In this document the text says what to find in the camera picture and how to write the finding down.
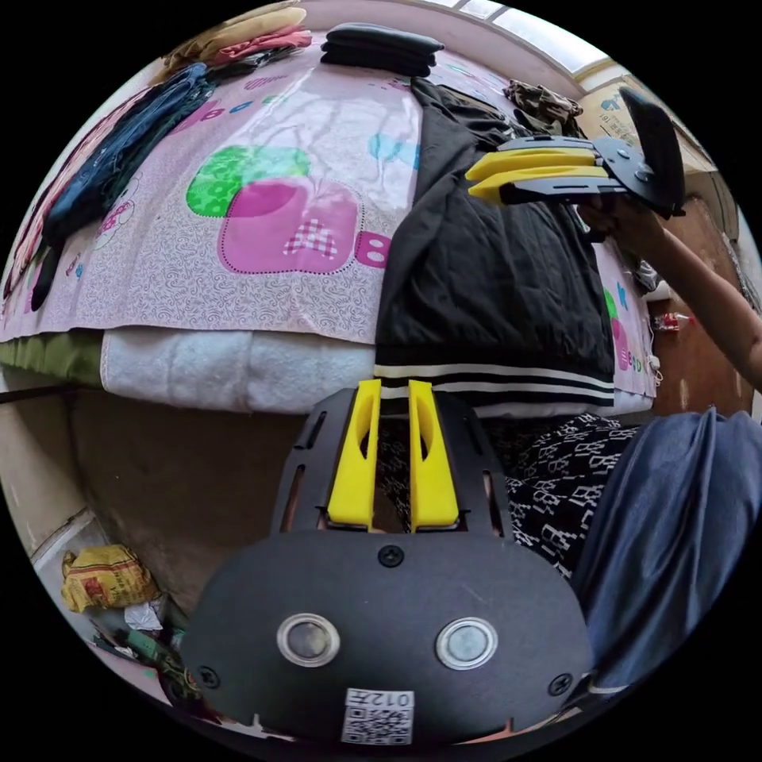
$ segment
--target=window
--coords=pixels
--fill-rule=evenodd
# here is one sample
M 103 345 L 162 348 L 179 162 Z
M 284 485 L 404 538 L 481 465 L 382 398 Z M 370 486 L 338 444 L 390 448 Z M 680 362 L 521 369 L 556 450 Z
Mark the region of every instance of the window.
M 516 8 L 501 13 L 493 23 L 539 48 L 572 74 L 609 57 L 575 34 Z
M 464 6 L 461 6 L 460 10 L 469 16 L 484 19 L 489 18 L 493 13 L 497 13 L 504 8 L 505 6 L 502 3 L 493 2 L 493 0 L 468 0 Z
M 444 6 L 445 8 L 452 8 L 457 5 L 460 0 L 424 0 L 424 2 L 430 2 L 435 6 Z

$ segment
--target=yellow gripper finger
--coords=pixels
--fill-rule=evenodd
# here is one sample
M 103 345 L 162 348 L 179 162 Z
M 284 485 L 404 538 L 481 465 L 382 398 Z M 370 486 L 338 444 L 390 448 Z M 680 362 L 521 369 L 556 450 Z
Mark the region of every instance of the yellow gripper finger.
M 466 172 L 466 180 L 478 182 L 499 172 L 535 167 L 593 167 L 596 156 L 587 148 L 518 148 L 482 156 Z
M 437 404 L 430 383 L 410 381 L 409 390 L 411 531 L 443 529 L 457 523 L 459 511 Z
M 381 380 L 361 381 L 328 503 L 328 518 L 333 524 L 364 526 L 368 530 L 373 525 L 380 409 Z M 368 446 L 363 453 L 365 437 L 368 437 Z
M 471 196 L 483 198 L 496 204 L 500 203 L 500 189 L 512 183 L 526 183 L 530 180 L 562 178 L 562 177 L 591 177 L 607 178 L 609 175 L 603 167 L 535 167 L 531 170 L 516 170 L 492 175 L 481 183 L 468 189 Z

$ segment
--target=qr code sticker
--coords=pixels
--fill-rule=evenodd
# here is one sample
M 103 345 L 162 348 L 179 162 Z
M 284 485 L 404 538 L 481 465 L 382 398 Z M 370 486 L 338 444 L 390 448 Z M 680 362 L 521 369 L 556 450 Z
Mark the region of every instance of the qr code sticker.
M 413 740 L 412 691 L 347 691 L 345 744 L 407 746 Z

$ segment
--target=green blanket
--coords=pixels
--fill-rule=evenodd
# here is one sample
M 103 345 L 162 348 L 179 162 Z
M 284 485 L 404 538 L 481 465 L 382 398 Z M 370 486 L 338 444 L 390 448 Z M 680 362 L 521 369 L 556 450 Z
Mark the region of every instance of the green blanket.
M 103 331 L 41 333 L 0 342 L 0 364 L 101 389 L 102 343 Z

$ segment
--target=folded black cloth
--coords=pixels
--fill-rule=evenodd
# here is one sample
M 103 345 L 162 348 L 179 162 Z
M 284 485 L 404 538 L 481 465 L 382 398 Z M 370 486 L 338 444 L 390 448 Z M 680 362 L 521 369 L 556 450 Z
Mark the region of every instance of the folded black cloth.
M 370 41 L 423 56 L 429 56 L 445 48 L 439 40 L 434 40 L 433 37 L 424 37 L 421 34 L 412 34 L 411 32 L 401 32 L 399 29 L 389 29 L 386 26 L 377 26 L 376 24 L 351 22 L 334 26 L 325 35 L 325 39 L 329 42 L 338 42 L 340 40 L 345 43 Z
M 399 57 L 379 53 L 366 53 L 352 48 L 346 48 L 345 50 L 335 50 L 332 48 L 323 53 L 320 63 L 381 69 L 401 77 L 428 77 L 431 74 L 431 69 L 425 63 L 411 63 L 408 59 L 400 59 Z
M 331 40 L 324 42 L 320 49 L 329 52 L 343 52 L 345 50 L 354 50 L 358 52 L 378 53 L 383 56 L 391 56 L 395 60 L 409 60 L 413 65 L 424 64 L 425 66 L 436 66 L 437 57 L 433 53 L 418 53 L 406 48 L 396 48 L 394 45 L 387 45 L 375 40 Z

